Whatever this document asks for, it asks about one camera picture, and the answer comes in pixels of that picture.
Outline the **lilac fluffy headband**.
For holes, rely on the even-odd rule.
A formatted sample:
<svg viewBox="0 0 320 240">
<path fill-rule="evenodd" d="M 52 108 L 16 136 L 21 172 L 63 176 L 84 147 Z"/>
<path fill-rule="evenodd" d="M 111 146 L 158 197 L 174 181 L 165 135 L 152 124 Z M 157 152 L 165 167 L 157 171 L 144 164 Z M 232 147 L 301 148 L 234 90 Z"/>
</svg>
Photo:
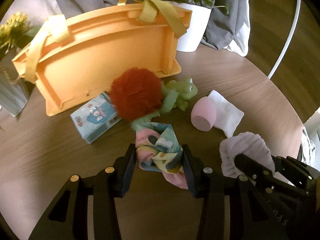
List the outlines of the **lilac fluffy headband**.
<svg viewBox="0 0 320 240">
<path fill-rule="evenodd" d="M 244 132 L 227 138 L 221 141 L 219 152 L 222 161 L 221 170 L 226 177 L 236 178 L 243 174 L 234 163 L 235 157 L 242 153 L 272 171 L 273 175 L 276 172 L 270 149 L 258 134 Z"/>
</svg>

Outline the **pastel patterned scrunchie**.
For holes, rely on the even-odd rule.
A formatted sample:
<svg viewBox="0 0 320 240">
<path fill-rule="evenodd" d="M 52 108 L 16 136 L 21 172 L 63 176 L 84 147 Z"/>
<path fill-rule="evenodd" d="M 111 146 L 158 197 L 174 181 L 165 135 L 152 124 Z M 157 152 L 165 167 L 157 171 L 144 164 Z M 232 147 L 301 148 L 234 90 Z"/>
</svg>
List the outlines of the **pastel patterned scrunchie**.
<svg viewBox="0 0 320 240">
<path fill-rule="evenodd" d="M 137 125 L 135 145 L 142 170 L 161 172 L 172 185 L 188 188 L 181 163 L 183 149 L 170 124 L 146 122 Z"/>
</svg>

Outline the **green red furry plush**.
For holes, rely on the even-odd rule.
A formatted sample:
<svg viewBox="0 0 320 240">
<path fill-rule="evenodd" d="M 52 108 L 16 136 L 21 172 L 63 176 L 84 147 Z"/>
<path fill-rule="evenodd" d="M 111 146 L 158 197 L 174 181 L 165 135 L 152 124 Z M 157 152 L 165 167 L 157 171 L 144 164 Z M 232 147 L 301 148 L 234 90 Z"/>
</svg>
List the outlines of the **green red furry plush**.
<svg viewBox="0 0 320 240">
<path fill-rule="evenodd" d="M 118 116 L 131 122 L 135 131 L 138 125 L 169 113 L 178 92 L 163 85 L 152 71 L 131 68 L 112 81 L 108 96 Z"/>
</svg>

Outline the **white folded cloth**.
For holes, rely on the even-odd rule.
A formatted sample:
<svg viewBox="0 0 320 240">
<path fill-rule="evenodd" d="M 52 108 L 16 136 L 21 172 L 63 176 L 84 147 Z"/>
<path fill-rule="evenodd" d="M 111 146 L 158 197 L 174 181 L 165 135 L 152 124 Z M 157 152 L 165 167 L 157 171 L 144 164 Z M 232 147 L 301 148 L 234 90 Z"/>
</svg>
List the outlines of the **white folded cloth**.
<svg viewBox="0 0 320 240">
<path fill-rule="evenodd" d="M 213 126 L 222 130 L 227 138 L 232 137 L 244 117 L 244 112 L 215 90 L 209 93 L 208 98 L 212 100 L 216 109 L 216 120 Z"/>
</svg>

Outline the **pink sponge cup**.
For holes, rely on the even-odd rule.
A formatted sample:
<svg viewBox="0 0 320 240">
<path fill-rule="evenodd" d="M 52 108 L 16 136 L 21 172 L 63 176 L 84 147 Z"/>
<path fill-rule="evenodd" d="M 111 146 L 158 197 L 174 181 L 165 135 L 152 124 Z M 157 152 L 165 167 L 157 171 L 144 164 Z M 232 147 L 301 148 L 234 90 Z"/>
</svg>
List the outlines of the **pink sponge cup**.
<svg viewBox="0 0 320 240">
<path fill-rule="evenodd" d="M 216 107 L 208 97 L 200 98 L 191 111 L 191 123 L 200 131 L 210 131 L 216 121 Z"/>
</svg>

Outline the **blue tissue pack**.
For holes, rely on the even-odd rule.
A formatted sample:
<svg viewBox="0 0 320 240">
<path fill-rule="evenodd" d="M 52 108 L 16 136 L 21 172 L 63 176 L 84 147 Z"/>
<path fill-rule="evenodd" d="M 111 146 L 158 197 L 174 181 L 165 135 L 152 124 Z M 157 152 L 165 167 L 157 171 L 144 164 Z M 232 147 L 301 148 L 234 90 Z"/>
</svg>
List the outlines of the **blue tissue pack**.
<svg viewBox="0 0 320 240">
<path fill-rule="evenodd" d="M 82 105 L 70 117 L 82 139 L 88 144 L 121 120 L 107 92 Z"/>
</svg>

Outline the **green frog toy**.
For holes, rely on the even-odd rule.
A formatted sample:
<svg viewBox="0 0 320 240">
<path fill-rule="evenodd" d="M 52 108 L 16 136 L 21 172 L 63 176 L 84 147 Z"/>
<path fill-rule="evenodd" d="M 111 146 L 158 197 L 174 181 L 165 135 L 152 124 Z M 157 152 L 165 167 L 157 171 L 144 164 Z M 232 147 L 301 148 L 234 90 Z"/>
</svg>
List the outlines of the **green frog toy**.
<svg viewBox="0 0 320 240">
<path fill-rule="evenodd" d="M 171 80 L 164 86 L 170 90 L 173 89 L 178 93 L 175 106 L 182 111 L 185 111 L 188 108 L 188 101 L 198 93 L 198 89 L 191 77 L 186 77 L 182 81 Z"/>
</svg>

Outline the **grey ribbed vase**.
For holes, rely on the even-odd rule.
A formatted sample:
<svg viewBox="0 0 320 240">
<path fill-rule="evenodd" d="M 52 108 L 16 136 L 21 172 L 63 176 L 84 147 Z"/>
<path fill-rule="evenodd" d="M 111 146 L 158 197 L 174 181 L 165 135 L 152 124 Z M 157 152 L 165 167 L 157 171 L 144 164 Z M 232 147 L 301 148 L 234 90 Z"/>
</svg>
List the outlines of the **grey ribbed vase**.
<svg viewBox="0 0 320 240">
<path fill-rule="evenodd" d="M 9 51 L 1 60 L 1 107 L 16 117 L 26 106 L 34 85 L 20 77 L 12 59 L 15 50 Z"/>
</svg>

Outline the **white plant pot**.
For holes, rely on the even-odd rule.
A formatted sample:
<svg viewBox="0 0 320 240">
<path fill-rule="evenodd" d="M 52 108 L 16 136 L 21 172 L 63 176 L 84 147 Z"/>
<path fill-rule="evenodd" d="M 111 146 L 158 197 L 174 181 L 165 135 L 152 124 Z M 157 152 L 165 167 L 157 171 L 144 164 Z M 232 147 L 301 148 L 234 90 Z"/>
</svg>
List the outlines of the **white plant pot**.
<svg viewBox="0 0 320 240">
<path fill-rule="evenodd" d="M 181 52 L 194 52 L 206 31 L 211 10 L 199 5 L 171 2 L 172 5 L 191 10 L 190 25 L 187 33 L 178 39 L 177 50 Z"/>
</svg>

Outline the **orange plastic basket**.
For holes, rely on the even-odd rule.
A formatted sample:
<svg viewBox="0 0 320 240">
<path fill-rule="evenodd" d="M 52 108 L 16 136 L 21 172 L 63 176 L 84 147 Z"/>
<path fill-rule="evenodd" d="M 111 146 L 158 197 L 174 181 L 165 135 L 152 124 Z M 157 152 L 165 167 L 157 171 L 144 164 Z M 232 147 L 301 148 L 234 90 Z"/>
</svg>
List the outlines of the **orange plastic basket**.
<svg viewBox="0 0 320 240">
<path fill-rule="evenodd" d="M 167 1 L 119 0 L 71 18 L 51 16 L 12 62 L 39 89 L 47 115 L 57 115 L 108 91 L 130 68 L 161 78 L 180 73 L 177 42 L 191 15 Z"/>
</svg>

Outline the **sunflower bouquet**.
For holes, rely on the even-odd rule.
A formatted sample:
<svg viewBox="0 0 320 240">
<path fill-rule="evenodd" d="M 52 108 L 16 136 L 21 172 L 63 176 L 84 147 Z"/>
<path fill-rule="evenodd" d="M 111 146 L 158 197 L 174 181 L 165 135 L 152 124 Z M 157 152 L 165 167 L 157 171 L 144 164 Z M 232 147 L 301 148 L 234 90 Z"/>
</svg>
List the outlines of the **sunflower bouquet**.
<svg viewBox="0 0 320 240">
<path fill-rule="evenodd" d="M 28 15 L 16 12 L 1 24 L 1 60 L 14 49 L 22 49 L 39 32 L 40 26 L 31 24 Z"/>
</svg>

